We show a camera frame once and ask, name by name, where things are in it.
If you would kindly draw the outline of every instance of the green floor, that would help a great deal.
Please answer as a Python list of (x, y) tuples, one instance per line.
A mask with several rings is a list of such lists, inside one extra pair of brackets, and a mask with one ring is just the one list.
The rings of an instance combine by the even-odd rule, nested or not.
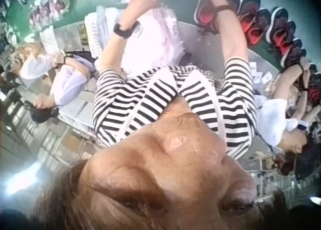
[[(166, 0), (166, 4), (175, 11), (179, 21), (190, 24), (194, 24), (193, 15), (197, 2), (198, 0)], [(261, 0), (261, 2), (261, 6), (269, 10), (275, 6), (281, 6), (289, 11), (290, 19), (294, 20), (297, 25), (296, 37), (301, 38), (303, 47), (307, 50), (307, 56), (317, 63), (321, 71), (320, 12), (317, 8), (309, 0)], [(84, 20), (85, 15), (94, 12), (97, 5), (122, 7), (117, 4), (116, 0), (72, 0), (70, 12), (63, 19), (54, 23), (54, 27)], [(31, 33), (28, 26), (28, 11), (29, 5), (22, 7), (14, 2), (7, 14), (8, 22), (18, 33), (19, 39), (22, 40)], [(281, 70), (280, 56), (276, 52), (271, 53), (267, 43), (261, 41), (251, 49)]]

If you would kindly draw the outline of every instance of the black watch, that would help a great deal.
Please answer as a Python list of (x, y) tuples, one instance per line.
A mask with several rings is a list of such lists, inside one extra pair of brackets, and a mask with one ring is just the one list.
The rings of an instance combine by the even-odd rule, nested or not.
[(115, 24), (115, 27), (114, 27), (114, 33), (120, 37), (123, 37), (125, 40), (128, 39), (129, 37), (131, 37), (132, 33), (134, 32), (135, 28), (139, 25), (139, 22), (136, 21), (133, 26), (126, 30), (126, 31), (122, 31), (120, 29), (120, 24), (117, 23)]

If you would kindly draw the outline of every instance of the bracelet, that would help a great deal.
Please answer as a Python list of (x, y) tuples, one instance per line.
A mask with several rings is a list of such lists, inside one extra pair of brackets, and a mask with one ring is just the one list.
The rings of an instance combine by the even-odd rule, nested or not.
[(66, 58), (69, 56), (64, 56), (64, 65), (66, 64)]
[(301, 65), (301, 63), (299, 63), (299, 66), (300, 66), (300, 68), (301, 68), (302, 72), (304, 72), (304, 71), (305, 71), (305, 69), (303, 68), (303, 66)]

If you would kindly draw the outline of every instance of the shoe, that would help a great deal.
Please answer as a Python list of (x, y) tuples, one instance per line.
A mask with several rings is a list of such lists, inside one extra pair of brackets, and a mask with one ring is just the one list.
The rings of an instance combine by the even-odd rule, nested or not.
[(301, 55), (302, 57), (306, 57), (306, 49), (304, 48), (301, 49)]
[(265, 39), (268, 43), (279, 47), (284, 41), (287, 29), (288, 12), (284, 8), (276, 8), (272, 12), (271, 24), (266, 31)]
[(290, 50), (282, 56), (281, 66), (285, 69), (294, 66), (300, 62), (301, 47), (291, 47)]
[(194, 21), (199, 26), (207, 26), (213, 21), (215, 8), (211, 0), (199, 0), (194, 12)]
[(312, 74), (317, 73), (317, 68), (316, 68), (316, 64), (315, 63), (310, 63), (310, 67), (309, 70)]
[(246, 33), (247, 39), (251, 45), (256, 45), (260, 41), (267, 28), (270, 26), (270, 23), (270, 11), (265, 8), (261, 8), (257, 13), (256, 22)]
[(243, 32), (247, 32), (256, 20), (261, 0), (240, 0), (237, 11)]
[(290, 42), (293, 41), (294, 39), (294, 33), (296, 30), (296, 24), (294, 21), (288, 21), (287, 22), (287, 36), (286, 36), (286, 41)]
[(302, 48), (302, 41), (299, 38), (294, 38), (291, 42), (284, 42), (280, 45), (279, 49), (281, 55), (285, 55), (292, 47)]
[(240, 7), (240, 0), (226, 0), (232, 11), (237, 14)]
[(296, 25), (295, 25), (294, 21), (289, 21), (287, 23), (286, 30), (284, 32), (285, 36), (283, 38), (282, 43), (279, 46), (279, 49), (281, 51), (281, 55), (284, 55), (293, 46), (294, 40), (297, 39), (297, 38), (294, 38), (295, 30), (296, 30)]

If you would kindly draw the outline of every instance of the striped shirt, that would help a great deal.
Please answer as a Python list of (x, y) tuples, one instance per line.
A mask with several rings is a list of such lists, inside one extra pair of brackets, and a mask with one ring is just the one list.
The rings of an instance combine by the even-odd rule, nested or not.
[(238, 159), (251, 146), (256, 128), (248, 62), (231, 58), (222, 88), (215, 92), (213, 78), (196, 66), (154, 68), (127, 82), (106, 69), (98, 79), (93, 107), (97, 137), (111, 146), (155, 122), (171, 100), (181, 96), (193, 113), (225, 139), (227, 154)]

